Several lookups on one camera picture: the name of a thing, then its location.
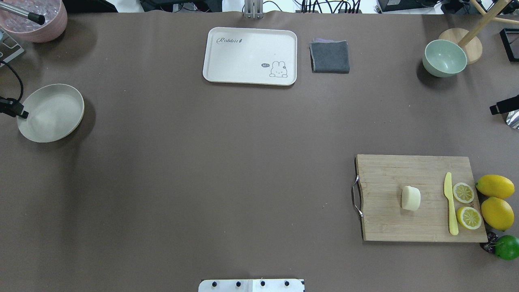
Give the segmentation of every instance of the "folded towel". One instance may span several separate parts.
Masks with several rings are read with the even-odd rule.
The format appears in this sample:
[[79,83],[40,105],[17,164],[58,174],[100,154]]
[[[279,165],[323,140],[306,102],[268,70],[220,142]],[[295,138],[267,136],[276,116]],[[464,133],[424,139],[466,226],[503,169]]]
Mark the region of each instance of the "folded towel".
[[348,42],[315,38],[310,42],[312,71],[349,73]]

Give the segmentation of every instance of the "wooden cutting board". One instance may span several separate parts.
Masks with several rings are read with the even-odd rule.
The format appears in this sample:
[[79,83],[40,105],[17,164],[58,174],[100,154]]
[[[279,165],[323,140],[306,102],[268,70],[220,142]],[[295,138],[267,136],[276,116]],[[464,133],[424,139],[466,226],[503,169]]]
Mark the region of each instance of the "wooden cutting board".
[[[453,185],[464,182],[474,187],[468,157],[357,155],[362,235],[366,241],[405,242],[487,242],[484,224],[468,230],[458,224],[459,234],[448,230],[448,200],[443,181],[452,173]],[[402,188],[416,187],[421,192],[416,211],[402,209]],[[456,210],[472,206],[481,213],[476,198],[463,204],[454,199]]]

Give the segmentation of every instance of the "pink container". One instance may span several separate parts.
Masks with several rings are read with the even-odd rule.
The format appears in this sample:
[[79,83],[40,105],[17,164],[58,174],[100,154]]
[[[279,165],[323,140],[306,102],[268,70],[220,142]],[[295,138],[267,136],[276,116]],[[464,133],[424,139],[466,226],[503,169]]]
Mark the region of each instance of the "pink container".
[[[6,3],[10,3],[16,5],[16,1],[13,0],[4,0]],[[13,18],[13,14],[0,10],[0,26],[7,31],[11,36],[15,35],[27,41],[33,43],[44,43],[49,42],[58,36],[60,36],[65,30],[66,23],[68,20],[67,13],[63,2],[60,1],[60,8],[58,10],[58,14],[53,19],[49,20],[39,28],[29,31],[29,32],[16,32],[11,30],[5,25],[5,20],[9,18]]]

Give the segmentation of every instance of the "halved lemon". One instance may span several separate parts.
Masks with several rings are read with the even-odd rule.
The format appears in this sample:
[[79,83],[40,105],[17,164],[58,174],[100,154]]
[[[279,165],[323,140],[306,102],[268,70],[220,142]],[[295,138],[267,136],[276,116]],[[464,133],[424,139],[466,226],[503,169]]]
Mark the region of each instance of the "halved lemon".
[[462,203],[470,203],[474,200],[474,190],[466,183],[459,182],[454,185],[453,193],[456,200]]
[[481,226],[480,213],[472,207],[461,207],[456,211],[458,222],[465,228],[470,230],[478,229]]

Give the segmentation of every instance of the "wooden rod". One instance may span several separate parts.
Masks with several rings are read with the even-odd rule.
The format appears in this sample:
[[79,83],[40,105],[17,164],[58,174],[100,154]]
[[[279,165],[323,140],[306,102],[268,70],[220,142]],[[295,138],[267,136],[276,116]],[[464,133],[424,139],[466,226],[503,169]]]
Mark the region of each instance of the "wooden rod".
[[458,43],[458,46],[465,47],[492,19],[510,3],[511,0],[499,0],[476,24],[476,27],[469,31]]
[[[476,2],[476,0],[470,0],[470,3],[472,3],[472,5],[474,5],[474,7],[481,13],[481,15],[485,15],[486,14],[486,11],[483,9],[483,7],[481,7],[481,5],[479,5],[478,2]],[[492,20],[493,21],[498,21],[498,22],[503,22],[503,23],[508,23],[508,24],[519,25],[519,21],[512,20],[512,19],[505,19],[505,18],[494,17]]]

